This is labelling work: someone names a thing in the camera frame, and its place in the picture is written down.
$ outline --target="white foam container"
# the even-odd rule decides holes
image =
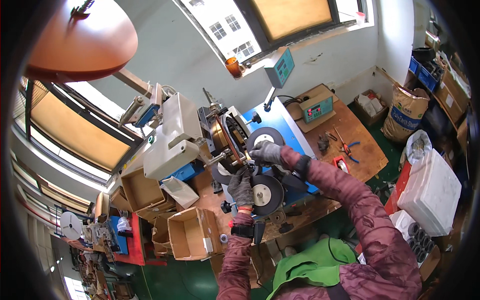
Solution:
[[[445,160],[433,149],[413,164],[398,207],[432,237],[452,229],[461,184]]]

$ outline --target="blue plastic crate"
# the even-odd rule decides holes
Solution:
[[[410,67],[409,67],[410,71],[412,71],[415,75],[418,76],[420,68],[421,68],[421,64],[412,56],[410,58]]]
[[[420,68],[418,78],[431,92],[435,90],[438,80],[436,80],[425,67],[422,66]]]

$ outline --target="red string bracelet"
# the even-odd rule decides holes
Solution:
[[[251,212],[252,212],[252,211],[253,211],[253,208],[247,208],[247,207],[240,206],[240,207],[238,208],[238,210],[248,210],[248,211],[251,211]]]

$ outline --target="worker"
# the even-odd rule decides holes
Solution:
[[[259,142],[250,156],[262,165],[297,171],[339,201],[355,225],[367,263],[357,263],[352,249],[341,240],[322,239],[278,263],[267,300],[417,298],[421,280],[416,257],[367,185],[331,164],[310,160],[289,146],[269,141]],[[251,226],[250,172],[232,176],[228,192],[239,208],[233,224]],[[251,242],[236,235],[228,239],[217,299],[250,299]]]

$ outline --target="control box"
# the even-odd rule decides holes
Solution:
[[[325,92],[300,103],[300,108],[303,110],[303,120],[305,123],[310,123],[333,110],[332,93],[329,90],[326,90]]]
[[[288,47],[280,47],[264,66],[274,88],[282,88],[292,73],[295,64]]]

